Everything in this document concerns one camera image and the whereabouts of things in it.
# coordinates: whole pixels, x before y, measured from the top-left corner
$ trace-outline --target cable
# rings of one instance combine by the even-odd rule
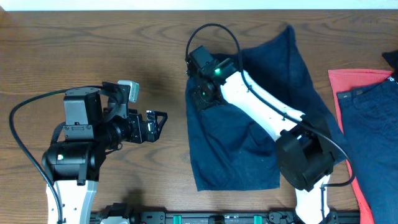
[[[84,86],[84,87],[95,87],[95,88],[102,88],[102,86]],[[65,93],[66,91],[71,90],[71,89],[66,89],[66,90],[58,90],[58,91],[53,91],[50,93],[45,93],[39,96],[35,96],[33,98],[30,98],[28,100],[23,101],[22,103],[19,103],[17,106],[15,106],[11,112],[10,112],[10,116],[9,116],[9,125],[10,125],[10,130],[12,133],[12,136],[14,137],[15,141],[18,143],[19,147],[21,147],[22,151],[24,151],[24,153],[26,154],[26,156],[28,157],[28,159],[33,163],[33,165],[36,167],[36,169],[40,172],[40,174],[42,175],[42,177],[44,178],[44,180],[46,181],[47,185],[50,187],[51,193],[54,196],[55,199],[55,203],[57,204],[57,210],[58,210],[58,222],[57,224],[61,224],[63,223],[63,218],[62,218],[62,206],[61,206],[61,201],[58,198],[57,192],[55,191],[54,186],[51,183],[51,180],[49,179],[49,177],[45,174],[43,168],[40,166],[40,164],[35,160],[35,158],[33,157],[33,155],[29,152],[29,150],[26,148],[26,146],[24,145],[24,143],[22,142],[22,140],[19,138],[17,131],[15,129],[14,126],[14,115],[16,113],[16,111],[23,107],[24,105],[31,103],[35,100],[39,100],[41,98],[45,98],[47,96],[52,96],[52,95],[56,95],[59,93]]]
[[[205,27],[209,27],[209,26],[215,26],[215,27],[220,27],[222,29],[224,29],[226,32],[228,32],[230,34],[230,36],[233,38],[233,40],[235,41],[236,44],[236,48],[238,50],[238,63],[239,63],[239,71],[241,72],[241,76],[242,76],[242,80],[244,82],[244,84],[246,85],[246,87],[248,88],[248,90],[253,93],[254,96],[256,96],[262,103],[264,103],[265,105],[267,105],[268,107],[270,107],[271,109],[273,109],[275,112],[277,112],[278,114],[280,114],[283,118],[288,119],[289,121],[296,123],[298,125],[300,125],[301,127],[303,127],[304,129],[311,131],[313,133],[315,133],[316,135],[322,137],[323,139],[326,139],[328,142],[330,142],[332,145],[334,145],[344,156],[345,158],[348,160],[349,164],[351,165],[351,177],[349,178],[349,180],[347,180],[346,182],[343,183],[335,183],[335,184],[322,184],[321,185],[321,193],[322,193],[322,217],[323,217],[323,223],[325,223],[325,214],[323,213],[323,193],[325,191],[325,187],[343,187],[346,185],[349,185],[350,183],[352,183],[352,181],[354,181],[355,179],[355,170],[354,170],[354,165],[353,162],[351,161],[351,159],[348,157],[347,153],[345,153],[345,151],[333,140],[331,140],[329,137],[327,137],[325,134],[323,134],[321,131],[301,122],[298,121],[292,117],[290,117],[287,113],[282,112],[281,110],[279,110],[278,108],[276,108],[274,105],[270,104],[268,101],[266,101],[265,99],[263,99],[260,95],[258,95],[253,89],[252,86],[248,83],[248,81],[246,80],[246,78],[244,77],[244,72],[243,72],[243,58],[242,58],[242,52],[241,52],[241,48],[239,46],[239,42],[236,39],[236,37],[234,36],[234,34],[225,26],[221,25],[221,24],[213,24],[213,23],[209,23],[209,24],[205,24],[201,27],[199,27],[197,30],[195,30],[193,32],[193,34],[191,35],[191,37],[188,40],[187,43],[187,47],[185,48],[185,58],[188,57],[188,49],[189,49],[189,45],[191,44],[191,41],[193,39],[193,37],[196,35],[197,32],[199,32],[200,30],[202,30]]]

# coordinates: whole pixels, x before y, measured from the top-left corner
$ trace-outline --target robotic arm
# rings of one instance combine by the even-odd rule
[[[82,87],[68,90],[63,99],[66,122],[54,132],[44,153],[45,173],[62,203],[64,223],[89,223],[100,167],[106,155],[120,150],[123,141],[155,142],[160,137],[167,113],[147,111],[147,121],[128,103],[136,102],[138,83],[121,80],[103,82],[102,88]],[[100,94],[109,97],[102,110]],[[61,128],[65,141],[57,142]],[[49,224],[58,220],[57,206],[47,186]]]
[[[198,84],[190,96],[198,110],[223,103],[231,103],[260,124],[277,145],[277,162],[282,175],[296,190],[297,215],[307,224],[322,221],[321,184],[326,184],[337,160],[337,150],[296,123],[285,119],[271,107],[262,103],[248,90],[237,65],[230,59],[219,63],[203,46],[186,58],[188,75]],[[304,114],[295,110],[262,89],[244,71],[244,77],[259,96],[284,114],[323,133],[330,132],[323,116]],[[324,200],[324,216],[330,209]]]

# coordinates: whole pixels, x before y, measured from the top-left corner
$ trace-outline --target wood grain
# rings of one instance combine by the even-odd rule
[[[101,168],[94,209],[113,202],[167,210],[268,210],[294,208],[294,189],[281,178],[280,189],[252,192],[197,192],[190,167],[185,117],[185,44],[207,22],[228,26],[241,47],[254,47],[292,24],[298,48],[315,88],[334,112],[328,69],[390,69],[381,53],[398,49],[397,11],[114,11],[11,12],[0,24],[0,222],[45,223],[45,183],[11,136],[8,114],[22,100],[40,93],[120,79],[140,83],[138,103],[166,111],[161,139],[125,144]],[[228,35],[206,29],[191,46],[213,52],[235,51]],[[23,107],[18,133],[41,160],[53,128],[62,121],[63,96]],[[348,178],[339,164],[332,182]],[[330,189],[329,205],[357,210],[351,187]]]

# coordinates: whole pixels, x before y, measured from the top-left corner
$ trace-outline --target white panel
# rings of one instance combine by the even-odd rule
[[[6,11],[398,9],[398,0],[0,0]]]

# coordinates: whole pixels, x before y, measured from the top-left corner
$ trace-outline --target denim fabric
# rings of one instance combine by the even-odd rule
[[[376,223],[398,223],[398,83],[337,94],[356,177]]]
[[[297,110],[325,115],[332,139],[348,147],[337,122],[313,88],[288,26],[275,39],[245,49],[243,67],[263,89]],[[222,61],[236,55],[214,55]],[[187,83],[187,92],[195,86]],[[196,111],[186,94],[188,138],[198,190],[261,190],[279,187],[276,145],[248,115],[233,105]]]

